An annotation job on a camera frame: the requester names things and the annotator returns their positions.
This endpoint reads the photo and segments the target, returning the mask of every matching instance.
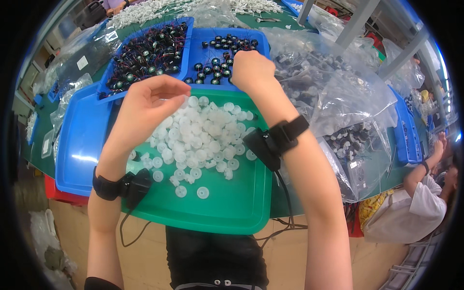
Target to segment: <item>floor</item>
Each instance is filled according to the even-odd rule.
[[[62,248],[77,263],[73,276],[77,289],[83,289],[87,272],[89,225],[85,207],[49,201],[55,217],[55,226]],[[130,216],[124,224],[123,234],[133,240],[146,221]],[[304,216],[295,217],[295,223],[306,224]],[[282,229],[279,222],[270,220],[255,237],[266,237]],[[269,290],[303,289],[306,267],[306,230],[283,232],[270,240],[264,248]],[[170,290],[170,275],[166,261],[164,226],[151,223],[140,239],[118,252],[126,290]],[[353,283],[355,290],[377,290],[386,281],[388,269],[400,264],[406,256],[407,246],[400,244],[365,243],[364,238],[350,238]]]

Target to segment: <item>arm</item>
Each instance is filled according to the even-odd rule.
[[[173,114],[190,95],[190,86],[169,76],[151,77],[131,85],[116,122],[103,147],[96,176],[117,181],[126,174],[129,153]],[[116,248],[116,226],[121,198],[103,200],[92,189],[88,215],[90,224],[87,277],[124,287]]]
[[[274,64],[258,52],[235,55],[232,82],[250,96],[269,127],[299,115],[274,78],[274,70]],[[308,222],[305,288],[352,289],[342,196],[329,161],[309,130],[283,158]]]
[[[443,145],[444,145],[444,133],[441,132],[438,135],[438,140],[435,141],[434,147],[435,150],[425,162],[429,169],[434,168],[438,162],[441,160],[441,156],[443,154]],[[414,192],[416,191],[417,184],[425,177],[427,174],[427,170],[423,164],[419,164],[410,174],[408,174],[404,180],[403,185],[405,187],[406,192],[408,193],[411,198],[414,196]]]

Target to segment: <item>label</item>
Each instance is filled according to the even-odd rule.
[[[47,139],[44,141],[44,147],[42,148],[42,154],[45,154],[47,153],[48,151],[48,142],[50,141],[50,139]]]
[[[80,60],[77,61],[77,67],[79,68],[80,71],[88,64],[89,64],[89,62],[85,58],[85,55],[83,57],[81,57]]]

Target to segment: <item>green tray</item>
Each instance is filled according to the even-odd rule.
[[[192,96],[207,96],[210,102],[215,102],[218,106],[232,102],[242,110],[250,110],[258,115],[256,120],[243,121],[247,128],[267,128],[255,104],[243,92],[192,89]],[[135,150],[140,156],[149,152],[152,159],[161,156],[149,143],[143,143]],[[250,161],[245,154],[234,158],[240,162],[240,167],[233,172],[231,180],[226,180],[223,173],[216,171],[216,167],[202,168],[201,178],[192,185],[181,181],[180,184],[187,189],[184,198],[175,195],[175,187],[169,181],[169,177],[177,169],[175,162],[163,164],[160,169],[150,169],[151,174],[155,170],[161,170],[164,174],[163,181],[153,183],[132,215],[194,231],[240,235],[257,233],[269,219],[272,172],[259,159]],[[136,173],[142,168],[142,162],[129,160],[126,171]],[[197,189],[201,186],[209,189],[207,199],[202,200],[197,196]],[[122,210],[128,211],[124,203]]]

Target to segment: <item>hand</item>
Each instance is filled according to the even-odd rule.
[[[114,12],[113,12],[114,15],[119,14],[124,9],[125,6],[126,6],[126,1],[121,2],[121,4],[119,4],[116,8],[114,8]]]
[[[441,142],[440,140],[436,140],[434,148],[435,150],[433,151],[433,154],[441,158],[441,156],[443,155],[443,142]]]
[[[239,51],[234,57],[232,83],[248,93],[253,88],[275,80],[275,70],[274,63],[259,52]]]
[[[105,146],[129,152],[190,96],[190,86],[173,77],[150,77],[130,86]]]

